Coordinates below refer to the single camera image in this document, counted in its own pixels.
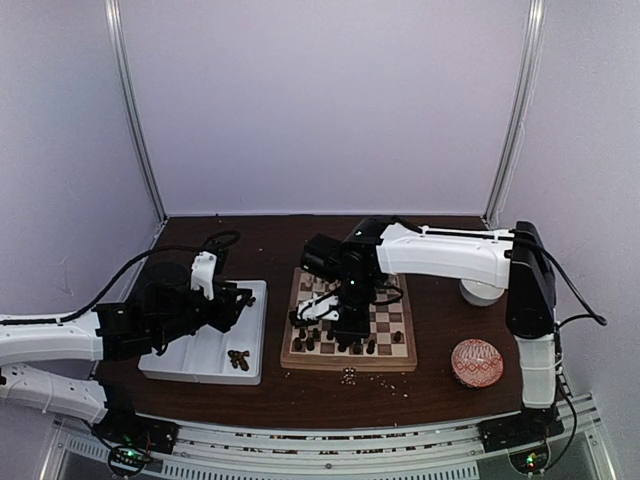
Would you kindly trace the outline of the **white plastic divided tray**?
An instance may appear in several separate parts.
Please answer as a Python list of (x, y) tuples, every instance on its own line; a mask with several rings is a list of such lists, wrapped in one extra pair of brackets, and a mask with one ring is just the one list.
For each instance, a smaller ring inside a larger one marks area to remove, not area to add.
[[(256, 302), (246, 307), (228, 333), (204, 326), (194, 336), (171, 342), (164, 355), (144, 355), (138, 369), (148, 379), (217, 385), (255, 386), (262, 379), (262, 355), (268, 303), (264, 280), (241, 281)], [(233, 369), (227, 352), (249, 350), (250, 370)]]

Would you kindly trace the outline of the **wooden chess board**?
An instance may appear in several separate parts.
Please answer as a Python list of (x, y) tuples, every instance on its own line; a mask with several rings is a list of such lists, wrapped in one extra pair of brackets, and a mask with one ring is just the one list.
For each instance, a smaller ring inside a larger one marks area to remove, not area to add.
[[(309, 371), (347, 371), (347, 372), (413, 372), (418, 365), (416, 342), (414, 338), (413, 319), (409, 297), (400, 292), (406, 288), (403, 275), (388, 278), (390, 288), (377, 292), (376, 303), (370, 306), (370, 330), (368, 338), (361, 341), (362, 353), (354, 355), (352, 347), (344, 353), (338, 351), (338, 342), (326, 340), (326, 333), (334, 322), (321, 321), (319, 324), (294, 327), (289, 320), (285, 323), (283, 342), (280, 353), (280, 365), (283, 368)], [(294, 273), (290, 295), (290, 311), (303, 300), (321, 296), (337, 287), (325, 280), (315, 277), (300, 268)], [(298, 337), (300, 328), (307, 330), (307, 337), (302, 340), (303, 350), (296, 352), (293, 341)], [(321, 340), (315, 340), (315, 349), (306, 349), (306, 339), (312, 337), (312, 330), (321, 330)], [(402, 331), (402, 343), (394, 343), (393, 335)], [(376, 353), (366, 354), (366, 346), (370, 340), (376, 341)]]

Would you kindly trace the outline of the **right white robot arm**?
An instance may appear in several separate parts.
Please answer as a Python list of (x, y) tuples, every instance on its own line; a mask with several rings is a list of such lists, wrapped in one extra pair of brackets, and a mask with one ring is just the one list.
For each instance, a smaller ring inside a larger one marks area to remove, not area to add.
[(474, 306), (505, 297), (505, 323), (518, 347), (525, 409), (514, 417), (513, 433), (530, 442), (550, 426), (558, 363), (555, 274), (533, 223), (472, 231), (371, 216), (342, 240), (315, 235), (304, 246), (300, 266), (337, 288), (301, 302), (290, 315), (292, 324), (329, 320), (344, 346), (369, 334), (369, 308), (391, 275), (456, 279), (463, 298)]

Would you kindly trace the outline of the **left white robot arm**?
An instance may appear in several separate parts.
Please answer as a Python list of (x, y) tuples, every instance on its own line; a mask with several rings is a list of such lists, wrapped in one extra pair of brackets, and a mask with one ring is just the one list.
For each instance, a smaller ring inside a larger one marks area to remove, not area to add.
[(1, 318), (1, 398), (43, 413), (103, 423), (123, 444), (144, 424), (114, 386), (37, 368), (57, 360), (135, 359), (153, 380), (257, 385), (261, 381), (267, 284), (217, 276), (212, 254), (191, 268), (157, 263), (145, 269), (123, 303), (103, 303), (78, 318)]

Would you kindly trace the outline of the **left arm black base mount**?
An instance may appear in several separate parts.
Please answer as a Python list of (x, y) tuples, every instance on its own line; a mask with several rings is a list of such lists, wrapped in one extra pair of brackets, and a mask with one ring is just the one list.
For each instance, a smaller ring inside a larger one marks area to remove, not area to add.
[(92, 427), (104, 440), (162, 454), (173, 452), (179, 432), (174, 422), (116, 411), (108, 411)]

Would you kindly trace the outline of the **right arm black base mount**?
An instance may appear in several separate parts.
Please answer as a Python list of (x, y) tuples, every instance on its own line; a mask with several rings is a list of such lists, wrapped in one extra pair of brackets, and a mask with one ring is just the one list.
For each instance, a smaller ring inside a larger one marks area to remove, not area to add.
[(477, 428), (486, 453), (543, 442), (564, 432), (564, 424), (559, 418), (524, 411), (481, 421)]

